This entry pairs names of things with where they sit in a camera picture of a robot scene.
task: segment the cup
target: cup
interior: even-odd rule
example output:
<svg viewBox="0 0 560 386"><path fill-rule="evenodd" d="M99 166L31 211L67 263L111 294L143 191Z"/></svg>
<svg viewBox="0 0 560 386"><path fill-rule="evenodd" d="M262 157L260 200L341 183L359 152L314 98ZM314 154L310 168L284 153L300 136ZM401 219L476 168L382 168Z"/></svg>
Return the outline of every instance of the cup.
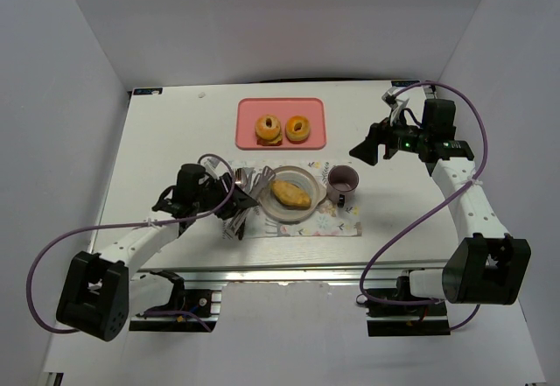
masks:
<svg viewBox="0 0 560 386"><path fill-rule="evenodd" d="M326 196L333 204L342 208L347 199L354 194L360 178L349 165L335 165L329 172Z"/></svg>

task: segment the plate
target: plate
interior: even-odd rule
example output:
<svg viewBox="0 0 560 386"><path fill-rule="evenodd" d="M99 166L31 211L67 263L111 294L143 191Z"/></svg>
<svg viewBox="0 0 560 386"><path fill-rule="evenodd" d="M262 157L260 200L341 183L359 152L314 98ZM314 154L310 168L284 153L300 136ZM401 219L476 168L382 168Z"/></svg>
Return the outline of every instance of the plate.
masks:
<svg viewBox="0 0 560 386"><path fill-rule="evenodd" d="M326 188L308 171L295 165L285 165L274 169L276 180L290 182L304 190L311 197L311 206L306 209L287 207L274 196L270 185L259 195L262 210L270 218L281 222L299 222L308 218L315 208L326 197Z"/></svg>

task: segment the round plate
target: round plate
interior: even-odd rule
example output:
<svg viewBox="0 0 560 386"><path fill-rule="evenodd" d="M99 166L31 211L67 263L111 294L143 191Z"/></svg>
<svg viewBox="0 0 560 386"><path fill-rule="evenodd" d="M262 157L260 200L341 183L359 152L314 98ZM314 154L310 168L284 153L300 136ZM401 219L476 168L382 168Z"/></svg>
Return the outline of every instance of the round plate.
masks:
<svg viewBox="0 0 560 386"><path fill-rule="evenodd" d="M306 209L287 207L274 196L270 185L259 195L264 213L276 221L297 222L308 218L315 208L326 197L326 188L306 170L294 165L285 165L274 169L276 180L284 180L303 189L311 197L311 206Z"/></svg>

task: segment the white wall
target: white wall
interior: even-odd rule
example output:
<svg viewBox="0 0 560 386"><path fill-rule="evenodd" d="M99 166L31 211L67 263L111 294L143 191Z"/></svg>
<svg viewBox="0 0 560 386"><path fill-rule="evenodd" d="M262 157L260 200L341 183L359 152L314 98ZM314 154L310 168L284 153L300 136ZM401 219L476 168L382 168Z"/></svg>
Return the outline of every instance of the white wall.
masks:
<svg viewBox="0 0 560 386"><path fill-rule="evenodd" d="M77 0L127 88L437 78L480 0Z"/></svg>
<svg viewBox="0 0 560 386"><path fill-rule="evenodd" d="M25 304L29 265L56 235L94 222L127 97L74 0L0 0L0 23L0 383L19 386L34 384L49 339ZM49 322L79 243L37 274Z"/></svg>
<svg viewBox="0 0 560 386"><path fill-rule="evenodd" d="M480 107L489 132L484 187L531 264L521 304L549 384L560 384L560 0L482 0L442 80ZM459 134L480 134L466 108Z"/></svg>

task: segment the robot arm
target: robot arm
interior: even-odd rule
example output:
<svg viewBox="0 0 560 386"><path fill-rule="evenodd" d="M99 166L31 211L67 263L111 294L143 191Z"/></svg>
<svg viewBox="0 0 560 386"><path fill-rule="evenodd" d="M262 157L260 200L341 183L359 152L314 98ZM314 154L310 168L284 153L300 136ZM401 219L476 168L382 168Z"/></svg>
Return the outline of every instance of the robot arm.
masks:
<svg viewBox="0 0 560 386"><path fill-rule="evenodd" d="M216 209L227 198L230 186L235 186L234 192L214 212L222 220L255 207L257 202L232 185L228 173L214 178L202 165L183 165L177 184L162 192L146 226L134 228L102 253L82 251L73 258L60 295L57 320L109 341L121 332L130 312L162 305L162 298L169 297L170 310L180 310L175 307L184 289L182 278L164 270L138 279L132 276L194 223L194 219L185 218ZM158 225L169 214L181 222Z"/></svg>
<svg viewBox="0 0 560 386"><path fill-rule="evenodd" d="M383 158L398 151L416 153L447 199L474 174L473 152L468 143L454 139L455 104L428 99L421 125L406 124L403 109L391 94L384 95L392 111L371 125L361 144L350 155L376 165L378 147ZM515 302L530 258L523 239L514 239L490 207L482 186L474 183L449 205L459 246L442 270L413 270L409 294L415 298L441 298L451 303L511 305Z"/></svg>

